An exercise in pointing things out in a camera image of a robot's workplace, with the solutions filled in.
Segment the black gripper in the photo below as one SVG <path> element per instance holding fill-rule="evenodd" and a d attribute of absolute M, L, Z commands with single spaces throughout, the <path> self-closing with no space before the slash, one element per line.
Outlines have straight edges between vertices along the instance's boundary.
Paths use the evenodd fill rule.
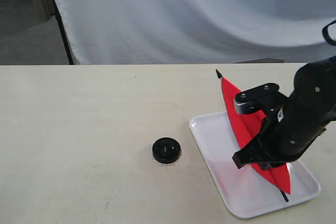
<path fill-rule="evenodd" d="M 248 164 L 271 169 L 297 160 L 335 120 L 335 95 L 294 91 L 285 100 L 279 85 L 266 83 L 236 94 L 234 108 L 239 115 L 257 111 L 269 115 L 279 108 L 272 119 L 263 121 L 260 133 L 232 156 L 238 169 Z"/>

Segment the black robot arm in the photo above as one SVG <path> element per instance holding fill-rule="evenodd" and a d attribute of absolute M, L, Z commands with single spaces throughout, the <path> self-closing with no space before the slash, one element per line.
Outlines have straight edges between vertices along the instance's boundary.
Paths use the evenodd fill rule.
<path fill-rule="evenodd" d="M 290 96 L 266 83 L 236 94 L 234 108 L 239 115 L 265 114 L 259 132 L 232 156 L 237 168 L 266 170 L 298 160 L 335 121 L 335 57 L 301 67 Z"/>

